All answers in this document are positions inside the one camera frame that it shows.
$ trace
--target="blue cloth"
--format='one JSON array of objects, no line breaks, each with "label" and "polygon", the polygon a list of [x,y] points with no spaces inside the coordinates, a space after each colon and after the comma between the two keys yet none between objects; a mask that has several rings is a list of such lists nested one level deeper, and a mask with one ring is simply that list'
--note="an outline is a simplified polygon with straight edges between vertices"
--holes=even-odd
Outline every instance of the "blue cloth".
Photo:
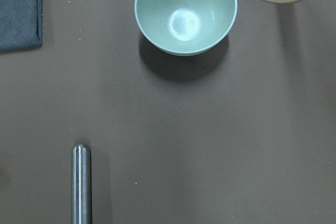
[{"label": "blue cloth", "polygon": [[0,0],[0,51],[42,44],[42,0]]}]

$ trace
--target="bowl rim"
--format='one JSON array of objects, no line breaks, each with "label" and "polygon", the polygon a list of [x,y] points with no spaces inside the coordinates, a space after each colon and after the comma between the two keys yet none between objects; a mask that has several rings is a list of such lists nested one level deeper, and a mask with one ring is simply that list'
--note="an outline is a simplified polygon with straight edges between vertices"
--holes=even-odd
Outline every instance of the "bowl rim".
[{"label": "bowl rim", "polygon": [[136,22],[138,23],[138,27],[140,28],[142,34],[156,47],[160,48],[161,50],[163,51],[166,51],[166,52],[169,52],[171,54],[174,54],[174,55],[197,55],[197,54],[201,54],[209,49],[211,49],[212,47],[214,47],[216,44],[218,44],[222,39],[225,38],[225,36],[229,33],[229,31],[231,30],[235,20],[236,20],[236,17],[237,17],[237,10],[238,10],[238,0],[235,0],[235,10],[234,10],[234,15],[233,15],[233,18],[232,18],[232,21],[231,21],[231,24],[228,26],[228,28],[226,29],[226,31],[223,33],[222,36],[220,36],[214,43],[210,44],[209,46],[207,47],[204,47],[204,48],[201,48],[199,50],[191,50],[191,51],[174,51],[174,50],[171,50],[171,49],[167,49],[165,47],[162,47],[160,46],[158,43],[154,42],[147,34],[146,32],[143,30],[141,24],[140,24],[140,21],[139,21],[139,18],[138,18],[138,10],[137,10],[137,3],[138,3],[138,0],[135,0],[134,1],[134,12],[135,12],[135,18],[136,18]]}]

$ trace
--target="light green bowl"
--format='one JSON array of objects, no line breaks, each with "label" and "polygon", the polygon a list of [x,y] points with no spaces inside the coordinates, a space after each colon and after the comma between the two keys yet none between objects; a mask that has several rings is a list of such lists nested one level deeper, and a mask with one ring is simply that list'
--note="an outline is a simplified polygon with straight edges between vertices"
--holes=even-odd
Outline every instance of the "light green bowl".
[{"label": "light green bowl", "polygon": [[135,0],[144,36],[161,50],[191,56],[209,50],[230,31],[237,0]]}]

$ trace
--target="metal rod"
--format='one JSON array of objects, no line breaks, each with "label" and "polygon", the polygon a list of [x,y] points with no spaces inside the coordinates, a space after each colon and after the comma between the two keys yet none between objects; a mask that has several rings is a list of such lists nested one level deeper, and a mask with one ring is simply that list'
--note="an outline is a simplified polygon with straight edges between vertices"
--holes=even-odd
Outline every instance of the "metal rod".
[{"label": "metal rod", "polygon": [[92,224],[91,150],[86,144],[72,148],[72,224]]}]

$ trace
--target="gray tabletop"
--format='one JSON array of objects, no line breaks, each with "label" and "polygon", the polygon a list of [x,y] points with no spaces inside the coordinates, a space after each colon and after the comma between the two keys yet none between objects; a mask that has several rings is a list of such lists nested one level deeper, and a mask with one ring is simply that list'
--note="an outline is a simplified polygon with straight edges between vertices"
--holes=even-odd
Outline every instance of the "gray tabletop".
[{"label": "gray tabletop", "polygon": [[0,223],[336,222],[336,2],[238,0],[195,57],[152,46],[134,0],[44,0],[41,48],[0,54]]}]

